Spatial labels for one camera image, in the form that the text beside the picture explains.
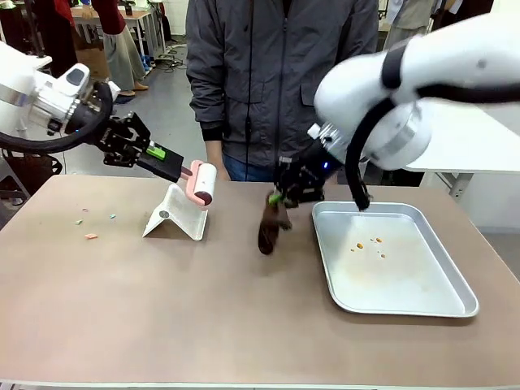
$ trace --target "jeans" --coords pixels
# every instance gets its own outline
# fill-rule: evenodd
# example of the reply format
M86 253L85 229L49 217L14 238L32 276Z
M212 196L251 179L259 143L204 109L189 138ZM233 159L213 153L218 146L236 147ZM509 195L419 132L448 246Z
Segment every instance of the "jeans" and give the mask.
M224 166L232 181L246 181L245 164L232 157L223 156ZM247 170L247 181L257 181L272 183L274 179L273 171L270 168L256 167L249 165Z

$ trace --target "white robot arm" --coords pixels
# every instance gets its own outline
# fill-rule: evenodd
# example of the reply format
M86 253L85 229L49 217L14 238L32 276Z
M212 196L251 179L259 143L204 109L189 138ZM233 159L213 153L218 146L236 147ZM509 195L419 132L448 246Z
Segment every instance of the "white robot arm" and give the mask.
M428 147L431 129L417 100L520 101L517 35L513 17L486 14L338 64L315 95L325 124L310 129L313 145L279 161L275 184L281 197L294 205L318 200L327 177L345 165L353 198L365 210L370 198L360 159L396 170Z
M85 65L76 64L55 79L35 70L33 56L2 42L0 59L0 149L52 154L86 143L104 153L106 165L137 165L173 182L193 174L182 167L182 156L150 140L149 129L136 114L111 117L119 88L96 83L89 93ZM31 141L10 135L21 123L45 128L50 136L67 136Z

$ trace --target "lint roller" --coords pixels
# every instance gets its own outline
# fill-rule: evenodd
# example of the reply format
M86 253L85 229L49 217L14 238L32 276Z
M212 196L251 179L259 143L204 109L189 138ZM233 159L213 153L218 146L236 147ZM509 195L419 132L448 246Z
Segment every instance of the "lint roller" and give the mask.
M194 160L190 168L181 173L186 180L186 197L197 206L208 206L213 201L217 168L200 160Z

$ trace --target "pants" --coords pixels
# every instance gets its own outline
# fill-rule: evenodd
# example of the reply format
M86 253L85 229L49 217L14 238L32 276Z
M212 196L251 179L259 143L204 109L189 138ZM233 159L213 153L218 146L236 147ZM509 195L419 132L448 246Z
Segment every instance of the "pants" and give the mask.
M128 26L120 34L103 35L110 78L122 91L132 91L134 82L143 80L146 72Z
M232 181L245 181L245 164L227 155L223 156L224 166ZM273 171L269 168L249 165L247 170L247 181L272 183Z
M427 27L414 28L412 30L392 26L384 42L384 50L391 49L396 43L410 39L414 35L426 34Z
M52 57L50 72L52 76L60 77L78 62L71 24L56 11L54 0L38 0L34 2L33 10L38 19L45 54Z

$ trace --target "beige tabletop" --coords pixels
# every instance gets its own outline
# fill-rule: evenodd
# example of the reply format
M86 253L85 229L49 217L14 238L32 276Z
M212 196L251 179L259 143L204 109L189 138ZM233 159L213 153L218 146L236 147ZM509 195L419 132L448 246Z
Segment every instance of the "beige tabletop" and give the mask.
M447 194L370 189L376 201L426 215L479 299L472 321L340 310L327 290L312 205L290 212L294 230L272 257L258 252L270 187L218 183L205 238L194 242L169 224L141 238L166 192L162 180L51 179L0 232L0 378L520 384L520 285ZM327 198L347 200L348 189L330 187Z

